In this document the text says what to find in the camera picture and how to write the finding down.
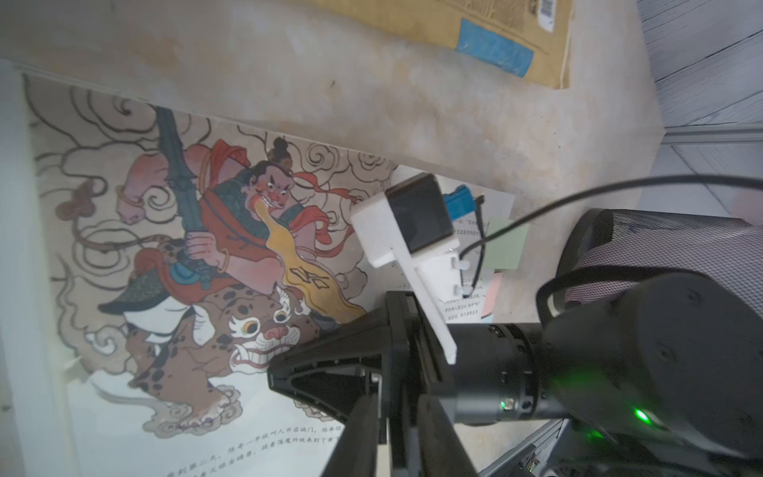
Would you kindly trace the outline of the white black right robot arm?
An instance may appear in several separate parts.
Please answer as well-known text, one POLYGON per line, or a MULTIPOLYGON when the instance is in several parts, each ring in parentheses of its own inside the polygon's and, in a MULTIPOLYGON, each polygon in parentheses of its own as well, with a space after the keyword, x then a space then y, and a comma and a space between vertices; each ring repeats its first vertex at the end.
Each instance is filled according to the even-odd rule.
POLYGON ((467 189, 419 174, 353 214, 372 266, 411 285, 327 337, 275 358, 270 389, 344 425, 328 476, 472 476, 456 425, 562 427, 542 473, 762 472, 762 230, 743 220, 592 209, 533 323, 450 324, 468 248, 467 189))

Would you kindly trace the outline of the green sticky note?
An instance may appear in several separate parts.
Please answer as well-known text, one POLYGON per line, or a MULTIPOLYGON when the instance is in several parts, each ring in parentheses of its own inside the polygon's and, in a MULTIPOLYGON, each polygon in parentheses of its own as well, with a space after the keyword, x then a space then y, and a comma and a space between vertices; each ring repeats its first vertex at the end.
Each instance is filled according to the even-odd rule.
POLYGON ((526 244, 529 226, 520 226, 512 232, 486 244, 483 264, 489 270, 517 270, 526 244))

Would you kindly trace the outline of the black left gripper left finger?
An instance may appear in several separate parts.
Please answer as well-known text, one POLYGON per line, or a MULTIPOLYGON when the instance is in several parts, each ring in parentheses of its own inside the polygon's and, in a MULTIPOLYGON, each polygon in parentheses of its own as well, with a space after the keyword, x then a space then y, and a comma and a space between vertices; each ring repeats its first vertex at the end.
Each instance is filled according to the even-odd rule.
POLYGON ((374 477, 379 446, 377 395, 360 397, 331 454, 322 477, 374 477))

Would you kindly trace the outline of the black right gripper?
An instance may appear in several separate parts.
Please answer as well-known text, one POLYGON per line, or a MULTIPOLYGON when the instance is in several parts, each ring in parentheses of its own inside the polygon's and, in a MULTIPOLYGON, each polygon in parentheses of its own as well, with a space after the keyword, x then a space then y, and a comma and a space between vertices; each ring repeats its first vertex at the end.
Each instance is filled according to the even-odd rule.
POLYGON ((409 291, 328 335, 273 358, 270 389, 347 423, 361 397, 375 395, 381 419, 399 417, 409 399, 429 394, 456 421, 455 381, 421 306, 409 291))

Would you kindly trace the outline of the illustrated children's story book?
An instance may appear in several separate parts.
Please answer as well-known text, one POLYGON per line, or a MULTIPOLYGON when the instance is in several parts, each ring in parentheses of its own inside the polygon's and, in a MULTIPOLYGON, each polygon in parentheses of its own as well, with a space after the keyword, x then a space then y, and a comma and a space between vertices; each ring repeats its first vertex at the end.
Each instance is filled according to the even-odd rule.
POLYGON ((409 283, 353 212, 387 158, 1 65, 1 350, 24 476, 317 476, 270 364, 409 283))

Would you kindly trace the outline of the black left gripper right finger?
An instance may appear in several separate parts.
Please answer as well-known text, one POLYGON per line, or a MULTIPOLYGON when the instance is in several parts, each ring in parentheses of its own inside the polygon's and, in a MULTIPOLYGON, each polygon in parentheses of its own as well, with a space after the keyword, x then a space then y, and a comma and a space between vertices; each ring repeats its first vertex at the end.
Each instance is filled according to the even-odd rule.
POLYGON ((478 476, 439 399, 418 399, 417 427, 421 476, 478 476))

